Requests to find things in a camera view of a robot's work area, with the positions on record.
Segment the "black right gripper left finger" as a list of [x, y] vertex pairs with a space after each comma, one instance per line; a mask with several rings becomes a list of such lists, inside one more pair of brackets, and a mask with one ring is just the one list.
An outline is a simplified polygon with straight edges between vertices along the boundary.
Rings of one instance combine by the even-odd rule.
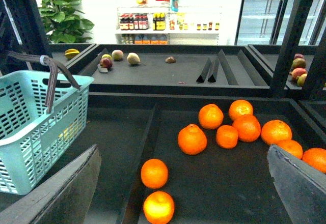
[[84, 223], [97, 186], [101, 155], [92, 145], [1, 212], [1, 223]]

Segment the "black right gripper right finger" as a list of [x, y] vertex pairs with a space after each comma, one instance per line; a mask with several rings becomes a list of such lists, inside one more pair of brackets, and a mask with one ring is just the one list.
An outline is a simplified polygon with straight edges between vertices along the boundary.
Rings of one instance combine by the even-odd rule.
[[292, 223], [325, 223], [325, 174], [277, 145], [271, 145], [268, 168]]

